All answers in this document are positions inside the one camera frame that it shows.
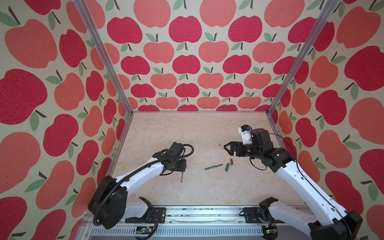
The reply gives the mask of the green pen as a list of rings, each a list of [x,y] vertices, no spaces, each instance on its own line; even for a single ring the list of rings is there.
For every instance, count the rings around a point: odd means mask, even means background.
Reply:
[[[218,167],[221,167],[221,166],[223,166],[223,164],[219,164],[219,165],[214,165],[214,166],[211,166],[211,167],[207,167],[207,168],[205,168],[205,171],[207,171],[207,170],[211,170],[211,169],[215,169],[215,168],[218,168]]]

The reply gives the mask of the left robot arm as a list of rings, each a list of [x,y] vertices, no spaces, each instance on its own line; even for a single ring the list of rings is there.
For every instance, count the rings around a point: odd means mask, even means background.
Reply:
[[[186,158],[193,153],[192,145],[174,142],[169,149],[154,153],[139,168],[116,178],[104,177],[88,205],[88,210],[94,216],[93,225],[108,230],[125,219],[154,222],[152,203],[144,197],[129,202],[129,196],[154,177],[164,176],[166,171],[170,174],[185,172]]]

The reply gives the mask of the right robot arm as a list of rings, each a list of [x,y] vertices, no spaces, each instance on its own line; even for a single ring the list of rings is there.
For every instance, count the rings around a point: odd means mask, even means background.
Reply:
[[[230,156],[261,160],[264,166],[285,180],[312,211],[312,214],[307,214],[270,197],[259,203],[255,217],[263,223],[282,221],[313,240],[356,238],[363,221],[359,213],[347,211],[326,195],[290,152],[274,147],[271,134],[267,130],[252,129],[248,125],[243,125],[238,130],[242,141],[229,142],[222,148]]]

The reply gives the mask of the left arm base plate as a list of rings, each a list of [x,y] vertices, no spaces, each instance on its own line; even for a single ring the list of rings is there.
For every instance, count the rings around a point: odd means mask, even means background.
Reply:
[[[128,201],[126,211],[123,215],[125,223],[154,223],[163,224],[166,217],[165,207],[154,207],[154,205],[144,197],[139,197],[134,201]]]

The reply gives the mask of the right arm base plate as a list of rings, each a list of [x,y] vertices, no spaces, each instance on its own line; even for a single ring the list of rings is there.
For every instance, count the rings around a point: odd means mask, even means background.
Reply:
[[[273,223],[276,219],[272,217],[268,207],[277,202],[278,199],[274,197],[269,197],[259,203],[258,207],[254,208],[243,208],[239,213],[240,217],[244,217],[247,224],[270,224]]]

